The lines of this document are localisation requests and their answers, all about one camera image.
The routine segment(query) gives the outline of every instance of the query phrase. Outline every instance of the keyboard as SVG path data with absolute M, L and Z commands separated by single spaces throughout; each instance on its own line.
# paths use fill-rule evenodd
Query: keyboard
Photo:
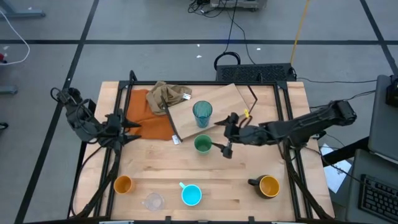
M 359 209 L 392 223 L 398 223 L 398 187 L 362 174 Z

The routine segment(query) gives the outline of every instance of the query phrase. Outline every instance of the concrete floor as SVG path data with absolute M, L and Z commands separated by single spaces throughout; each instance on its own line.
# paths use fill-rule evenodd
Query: concrete floor
M 37 156 L 54 114 L 51 87 L 61 88 L 70 71 L 94 0 L 15 0 L 19 9 L 43 9 L 47 17 L 12 20 L 15 29 L 32 43 L 28 59 L 21 64 L 0 67 L 0 83 L 17 85 L 18 94 L 0 96 L 0 120 L 10 127 L 0 135 L 0 223 L 12 223 L 24 196 Z M 385 40 L 398 40 L 395 0 L 366 0 Z M 216 18 L 188 14 L 186 0 L 99 0 L 87 40 L 159 40 L 155 44 L 86 44 L 81 52 L 71 86 L 83 97 L 97 100 L 101 82 L 125 80 L 131 69 L 139 80 L 214 80 L 214 59 L 225 44 L 200 44 L 201 40 L 226 40 L 230 19 L 226 13 Z M 249 40 L 294 40 L 305 0 L 269 0 L 266 9 L 237 10 L 236 22 Z M 0 53 L 8 61 L 26 53 L 18 37 L 0 21 Z M 243 39 L 234 27 L 231 39 Z M 377 40 L 359 0 L 312 0 L 302 28 L 302 40 Z M 162 40 L 177 40 L 167 44 Z M 197 40 L 178 44 L 178 40 Z M 372 80 L 392 70 L 380 45 L 299 45 L 294 67 L 299 77 L 312 80 Z M 289 62 L 290 44 L 249 44 L 256 63 Z M 245 46 L 231 44 L 249 64 Z M 398 46 L 389 45 L 393 57 Z M 232 64 L 223 58 L 220 64 Z M 319 84 L 305 81 L 308 101 L 317 106 L 330 100 L 349 98 L 375 88 L 366 84 Z M 358 120 L 348 127 L 333 127 L 331 135 L 349 144 L 369 134 L 373 96 L 350 101 Z M 322 142 L 341 147 L 334 139 Z M 30 203 L 25 222 L 64 219 L 67 215 L 80 141 L 62 113 L 49 154 Z

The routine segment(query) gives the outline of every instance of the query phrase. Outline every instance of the green cup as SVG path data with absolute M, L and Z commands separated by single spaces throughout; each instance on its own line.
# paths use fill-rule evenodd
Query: green cup
M 211 138 L 206 134 L 200 134 L 195 138 L 193 144 L 199 153 L 208 154 L 211 148 Z

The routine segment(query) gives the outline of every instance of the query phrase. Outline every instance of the wooden table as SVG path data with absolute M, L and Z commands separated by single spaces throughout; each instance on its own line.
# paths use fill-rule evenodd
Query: wooden table
M 289 96 L 295 117 L 309 113 L 303 83 L 288 83 Z M 95 116 L 102 122 L 105 115 L 113 112 L 118 82 L 103 82 L 99 93 Z M 189 86 L 193 97 L 219 88 L 219 86 Z M 136 85 L 137 89 L 151 89 L 152 86 Z M 254 98 L 247 86 L 237 86 L 246 104 L 251 106 Z M 271 86 L 252 86 L 258 97 L 251 115 L 252 125 L 266 121 L 277 121 L 274 91 Z M 280 91 L 284 117 L 287 118 Z M 224 127 L 206 130 L 214 142 L 226 144 Z M 137 183 L 133 194 L 115 194 L 111 219 L 113 220 L 164 220 L 170 215 L 172 220 L 224 220 L 246 221 L 254 216 L 256 221 L 293 221 L 294 211 L 290 194 L 285 162 L 280 158 L 277 146 L 233 145 L 233 158 L 226 159 L 217 148 L 206 155 L 200 155 L 193 147 L 194 136 L 186 138 L 182 144 L 173 141 L 138 139 L 125 145 L 122 150 L 119 175 L 128 175 Z M 308 146 L 318 149 L 317 142 L 310 140 Z M 85 158 L 98 146 L 87 145 Z M 76 191 L 75 211 L 79 212 L 90 200 L 100 181 L 105 150 L 90 159 L 83 169 Z M 334 217 L 333 208 L 326 185 L 322 161 L 316 152 L 303 149 L 301 152 L 309 191 L 325 211 Z M 280 193 L 276 198 L 264 200 L 258 197 L 249 178 L 270 174 L 280 182 Z M 196 207 L 188 207 L 181 200 L 179 182 L 196 184 L 202 189 L 203 198 Z M 108 190 L 104 193 L 100 215 L 104 215 Z M 163 210 L 149 211 L 142 204 L 152 192 L 163 196 Z M 305 217 L 302 194 L 297 188 L 301 216 Z

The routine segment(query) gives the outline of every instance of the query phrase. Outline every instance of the orange mug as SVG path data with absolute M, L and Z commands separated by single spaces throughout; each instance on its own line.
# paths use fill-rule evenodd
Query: orange mug
M 279 194 L 279 182 L 271 175 L 261 175 L 257 179 L 249 179 L 248 184 L 254 186 L 258 196 L 270 199 Z
M 136 184 L 130 177 L 122 175 L 115 180 L 113 189 L 118 194 L 126 194 L 133 192 L 136 189 Z

